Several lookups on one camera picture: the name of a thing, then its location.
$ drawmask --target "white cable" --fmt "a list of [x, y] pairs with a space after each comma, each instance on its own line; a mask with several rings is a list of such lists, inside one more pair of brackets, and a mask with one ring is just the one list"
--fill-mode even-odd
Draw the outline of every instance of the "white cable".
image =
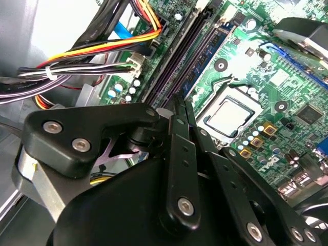
[[[81, 66], [81, 67], [74, 67], [74, 68], [51, 69], [50, 74], [52, 75], [52, 73], [69, 72], [69, 71], [76, 71], [76, 70], [95, 70], [95, 69], [108, 68], [108, 67], [120, 66], [120, 65], [125, 65], [125, 64], [128, 64], [128, 63], [114, 63], [114, 64], [106, 64], [106, 65], [100, 65], [100, 66], [87, 66], [87, 67]], [[21, 73], [18, 75], [18, 77], [25, 77], [25, 76], [30, 76], [30, 75], [43, 75], [43, 74], [48, 76], [49, 74], [47, 73], [47, 68], [50, 69], [50, 67], [46, 67], [45, 71]]]

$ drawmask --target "metal screw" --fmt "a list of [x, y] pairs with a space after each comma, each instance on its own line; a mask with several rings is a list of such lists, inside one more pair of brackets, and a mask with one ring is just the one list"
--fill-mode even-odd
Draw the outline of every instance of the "metal screw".
[[186, 216], [192, 216], [194, 214], [194, 206], [188, 199], [180, 198], [178, 201], [178, 207]]
[[293, 236], [294, 236], [297, 240], [299, 240], [300, 242], [303, 242], [304, 239], [303, 239], [302, 234], [300, 234], [299, 231], [296, 230], [294, 227], [292, 227], [292, 233], [293, 233]]
[[146, 110], [147, 114], [149, 114], [150, 116], [155, 116], [155, 113], [153, 110], [147, 109]]
[[90, 143], [83, 138], [77, 138], [73, 140], [72, 146], [79, 152], [88, 152], [91, 149]]
[[178, 121], [181, 125], [184, 125], [184, 124], [185, 124], [181, 119], [177, 119], [177, 121]]
[[236, 153], [233, 150], [229, 150], [229, 154], [231, 154], [232, 156], [236, 156]]
[[317, 239], [315, 238], [315, 236], [308, 229], [304, 229], [304, 232], [305, 232], [306, 236], [309, 238], [309, 240], [311, 240], [312, 242], [316, 242], [317, 241]]
[[204, 129], [201, 129], [200, 133], [203, 134], [204, 136], [207, 136], [207, 131], [205, 131]]
[[260, 229], [253, 223], [247, 223], [247, 230], [249, 234], [258, 242], [261, 242], [263, 237]]
[[62, 126], [54, 121], [48, 121], [43, 124], [43, 129], [51, 134], [57, 134], [63, 130]]

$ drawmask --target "cable tie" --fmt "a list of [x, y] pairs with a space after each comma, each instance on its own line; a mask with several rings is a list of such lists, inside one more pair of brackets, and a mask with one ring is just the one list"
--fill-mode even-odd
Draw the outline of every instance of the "cable tie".
[[57, 75], [53, 75], [53, 74], [51, 73], [50, 67], [51, 67], [51, 65], [50, 65], [50, 66], [47, 66], [47, 67], [45, 68], [45, 72], [46, 72], [46, 74], [47, 74], [47, 77], [48, 77], [50, 80], [56, 80], [56, 79], [57, 79]]

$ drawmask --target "capacitor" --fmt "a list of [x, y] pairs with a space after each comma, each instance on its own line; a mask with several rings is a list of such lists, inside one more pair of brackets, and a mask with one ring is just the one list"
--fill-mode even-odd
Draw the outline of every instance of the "capacitor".
[[242, 143], [243, 145], [245, 145], [245, 146], [247, 146], [247, 145], [249, 144], [247, 138], [245, 138], [245, 137], [242, 137], [242, 138], [240, 139], [240, 141], [241, 141], [241, 143]]
[[270, 149], [274, 155], [277, 155], [281, 152], [280, 148], [277, 145], [271, 145]]
[[113, 91], [113, 90], [109, 90], [107, 94], [108, 94], [108, 96], [109, 96], [110, 98], [114, 98], [114, 97], [116, 97], [116, 92]]
[[268, 163], [268, 160], [265, 158], [264, 155], [260, 155], [257, 160], [262, 164], [262, 165], [266, 165]]
[[251, 127], [250, 131], [254, 137], [257, 137], [260, 134], [255, 127]]
[[183, 19], [183, 14], [181, 12], [177, 12], [177, 13], [175, 13], [174, 18], [177, 21], [181, 21]]
[[125, 101], [127, 101], [127, 102], [132, 101], [132, 96], [130, 96], [130, 95], [126, 95], [126, 96], [125, 96]]
[[286, 161], [290, 164], [290, 165], [294, 165], [295, 161], [292, 159], [292, 157], [289, 154], [285, 154], [284, 155]]
[[256, 20], [255, 19], [249, 19], [247, 22], [246, 22], [246, 28], [247, 30], [249, 31], [252, 31], [256, 28]]
[[260, 52], [258, 52], [258, 56], [266, 62], [271, 60], [271, 54], [267, 53], [265, 50], [261, 50]]
[[297, 152], [295, 150], [289, 150], [289, 154], [290, 154], [291, 158], [294, 161], [298, 161], [299, 160], [299, 155], [297, 154]]
[[246, 133], [245, 137], [247, 138], [248, 141], [253, 141], [254, 140], [254, 136], [250, 132]]
[[236, 147], [237, 147], [238, 150], [243, 150], [244, 149], [244, 146], [242, 145], [241, 142], [237, 142]]
[[130, 93], [131, 95], [135, 94], [136, 92], [137, 92], [137, 90], [136, 90], [134, 87], [130, 87], [130, 88], [129, 88], [129, 93]]
[[255, 128], [259, 131], [259, 132], [263, 132], [264, 131], [264, 126], [261, 123], [256, 123], [255, 124]]
[[198, 101], [198, 99], [199, 99], [198, 94], [193, 95], [192, 96], [192, 99], [193, 99], [193, 101]]
[[133, 81], [134, 87], [139, 87], [140, 85], [141, 85], [141, 81], [139, 79], [136, 79], [135, 81]]
[[115, 91], [120, 93], [123, 91], [123, 85], [120, 83], [117, 83], [116, 85], [114, 85], [114, 89], [115, 89]]

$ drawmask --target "yellow wire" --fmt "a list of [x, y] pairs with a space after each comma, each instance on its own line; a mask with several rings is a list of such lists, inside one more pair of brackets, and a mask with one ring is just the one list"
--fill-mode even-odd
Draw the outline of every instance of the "yellow wire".
[[154, 28], [155, 31], [157, 31], [157, 25], [156, 25], [156, 22], [152, 16], [152, 14], [149, 12], [149, 9], [147, 8], [145, 2], [143, 2], [142, 0], [138, 0], [142, 6], [142, 8], [144, 9], [144, 11], [146, 12], [146, 14], [148, 15], [149, 17], [149, 20], [150, 22], [152, 23], [152, 26]]
[[150, 7], [149, 3], [148, 3], [146, 0], [143, 0], [143, 1], [144, 1], [144, 3], [145, 3], [146, 7], [149, 9], [149, 12], [150, 12], [150, 14], [152, 15], [152, 17], [154, 18], [154, 20], [155, 20], [157, 26], [160, 28], [160, 27], [161, 27], [160, 22], [159, 22], [159, 20], [158, 20], [158, 18], [157, 18], [157, 16], [156, 16], [156, 14], [154, 13], [152, 7]]
[[39, 101], [38, 101], [38, 99], [37, 99], [37, 96], [35, 96], [35, 102], [36, 102], [36, 104], [40, 107], [40, 108], [42, 108], [42, 109], [46, 109], [45, 107], [43, 107], [40, 103], [39, 103]]
[[65, 52], [65, 53], [58, 54], [58, 55], [51, 57], [48, 61], [50, 62], [50, 61], [58, 59], [60, 57], [73, 56], [73, 55], [77, 55], [80, 53], [92, 52], [97, 49], [109, 48], [111, 46], [116, 46], [116, 45], [126, 45], [126, 44], [132, 44], [132, 43], [136, 43], [136, 42], [145, 42], [150, 39], [156, 38], [157, 36], [159, 36], [159, 34], [161, 32], [161, 28], [160, 28], [161, 25], [159, 23], [159, 20], [146, 0], [138, 0], [138, 1], [140, 2], [140, 4], [141, 4], [142, 8], [144, 9], [144, 11], [146, 12], [147, 16], [149, 17], [149, 20], [151, 21], [152, 26], [154, 28], [154, 32], [142, 34], [142, 35], [132, 37], [132, 38], [127, 38], [127, 39], [117, 41], [117, 42], [108, 42], [103, 45], [97, 45], [97, 46], [79, 49], [79, 50], [75, 50], [75, 51]]
[[95, 185], [96, 183], [102, 183], [108, 179], [110, 179], [111, 177], [102, 177], [102, 178], [98, 178], [98, 179], [95, 179], [93, 181], [90, 182], [90, 184], [92, 185]]
[[132, 43], [136, 43], [136, 42], [144, 42], [144, 41], [147, 41], [147, 40], [150, 40], [150, 39], [153, 39], [153, 38], [157, 37], [159, 35], [160, 31], [161, 31], [160, 29], [157, 30], [156, 32], [152, 33], [152, 36], [150, 36], [150, 37], [129, 38], [129, 39], [124, 39], [122, 41], [109, 42], [109, 43], [106, 43], [106, 44], [103, 44], [103, 45], [97, 45], [97, 46], [84, 48], [84, 49], [80, 49], [80, 50], [65, 52], [65, 53], [58, 54], [58, 55], [55, 55], [55, 56], [51, 57], [48, 61], [55, 60], [55, 59], [60, 58], [62, 56], [76, 55], [76, 54], [80, 54], [80, 53], [91, 52], [91, 51], [97, 50], [97, 49], [108, 48], [108, 47], [111, 47], [113, 45], [116, 46], [116, 45], [132, 44]]

